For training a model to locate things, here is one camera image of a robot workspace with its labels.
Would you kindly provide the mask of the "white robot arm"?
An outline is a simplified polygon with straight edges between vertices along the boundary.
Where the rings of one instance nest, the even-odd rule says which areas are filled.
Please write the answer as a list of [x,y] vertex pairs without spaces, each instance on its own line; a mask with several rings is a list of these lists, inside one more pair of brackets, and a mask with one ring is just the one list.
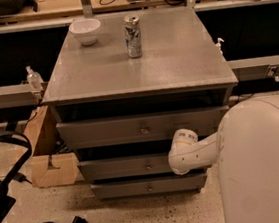
[[279,223],[279,95],[236,104],[202,141],[180,129],[171,145],[177,175],[217,165],[225,223]]

